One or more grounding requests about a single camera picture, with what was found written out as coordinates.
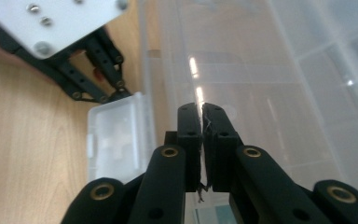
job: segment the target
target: clear plastic container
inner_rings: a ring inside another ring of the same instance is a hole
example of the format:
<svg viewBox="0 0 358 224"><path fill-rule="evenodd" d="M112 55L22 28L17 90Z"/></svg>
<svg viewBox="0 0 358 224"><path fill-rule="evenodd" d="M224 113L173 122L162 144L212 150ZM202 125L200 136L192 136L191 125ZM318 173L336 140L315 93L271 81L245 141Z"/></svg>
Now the clear plastic container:
<svg viewBox="0 0 358 224"><path fill-rule="evenodd" d="M156 146L146 109L145 96L136 92L89 111L89 181L111 177L128 183L145 172Z"/></svg>
<svg viewBox="0 0 358 224"><path fill-rule="evenodd" d="M208 102L297 184L332 178L358 189L358 1L138 4L159 144L177 107ZM232 221L226 194L204 199L187 195L187 222Z"/></svg>

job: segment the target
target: screw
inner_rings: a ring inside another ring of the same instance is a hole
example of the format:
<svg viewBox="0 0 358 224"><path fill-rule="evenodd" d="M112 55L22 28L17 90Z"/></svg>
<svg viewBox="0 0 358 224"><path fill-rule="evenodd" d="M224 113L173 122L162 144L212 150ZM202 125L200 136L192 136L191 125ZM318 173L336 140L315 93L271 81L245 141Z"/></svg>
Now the screw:
<svg viewBox="0 0 358 224"><path fill-rule="evenodd" d="M127 2L127 0L117 0L117 6L118 6L121 10L126 9L128 5L129 5L129 3Z"/></svg>
<svg viewBox="0 0 358 224"><path fill-rule="evenodd" d="M42 19L40 19L40 24L44 26L50 26L52 24L51 18L43 17Z"/></svg>
<svg viewBox="0 0 358 224"><path fill-rule="evenodd" d="M37 4L32 3L27 6L27 10L32 13L38 13L40 8Z"/></svg>
<svg viewBox="0 0 358 224"><path fill-rule="evenodd" d="M103 104L106 103L107 102L107 97L106 96L101 96L100 101Z"/></svg>
<svg viewBox="0 0 358 224"><path fill-rule="evenodd" d="M116 85L119 87L119 88L122 88L124 87L124 85L126 85L126 83L124 82L124 80L120 80L116 83Z"/></svg>
<svg viewBox="0 0 358 224"><path fill-rule="evenodd" d="M34 45L34 50L41 55L48 55L50 53L50 45L47 42L37 42Z"/></svg>
<svg viewBox="0 0 358 224"><path fill-rule="evenodd" d="M75 91L74 93L72 93L72 97L74 97L74 99L80 99L81 93L78 91Z"/></svg>
<svg viewBox="0 0 358 224"><path fill-rule="evenodd" d="M115 60L116 60L117 63L123 63L123 57L121 57L121 56L117 56L115 58Z"/></svg>

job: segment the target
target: wooden surface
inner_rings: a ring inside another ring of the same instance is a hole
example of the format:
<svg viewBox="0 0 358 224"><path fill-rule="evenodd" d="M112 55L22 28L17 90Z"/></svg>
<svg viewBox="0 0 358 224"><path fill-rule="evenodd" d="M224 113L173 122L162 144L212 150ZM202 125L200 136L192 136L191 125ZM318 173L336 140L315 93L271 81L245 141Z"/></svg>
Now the wooden surface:
<svg viewBox="0 0 358 224"><path fill-rule="evenodd" d="M108 30L125 55L124 76L141 89L135 1ZM84 58L75 59L83 71ZM0 63L0 223L59 223L87 183L87 113L60 88Z"/></svg>

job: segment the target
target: white mounting plate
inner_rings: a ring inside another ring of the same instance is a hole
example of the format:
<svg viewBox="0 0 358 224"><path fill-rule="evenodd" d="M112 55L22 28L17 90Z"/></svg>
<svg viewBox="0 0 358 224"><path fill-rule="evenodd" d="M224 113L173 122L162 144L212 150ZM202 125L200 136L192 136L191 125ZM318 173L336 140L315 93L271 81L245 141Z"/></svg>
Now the white mounting plate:
<svg viewBox="0 0 358 224"><path fill-rule="evenodd" d="M31 4L38 12L27 9ZM36 58L46 59L121 15L126 5L123 0L0 0L0 26ZM44 17L51 25L41 24ZM39 42L49 45L47 54L35 50Z"/></svg>

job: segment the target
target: transparent plastic bin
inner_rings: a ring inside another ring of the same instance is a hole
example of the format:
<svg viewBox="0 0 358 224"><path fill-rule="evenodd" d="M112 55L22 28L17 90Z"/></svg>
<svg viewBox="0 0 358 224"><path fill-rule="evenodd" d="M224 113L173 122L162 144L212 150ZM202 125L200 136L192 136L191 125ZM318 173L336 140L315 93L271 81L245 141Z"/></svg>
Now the transparent plastic bin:
<svg viewBox="0 0 358 224"><path fill-rule="evenodd" d="M159 144L180 105L208 102L297 184L337 179L358 189L358 1L138 4ZM204 200L187 194L186 222L233 221L226 194Z"/></svg>

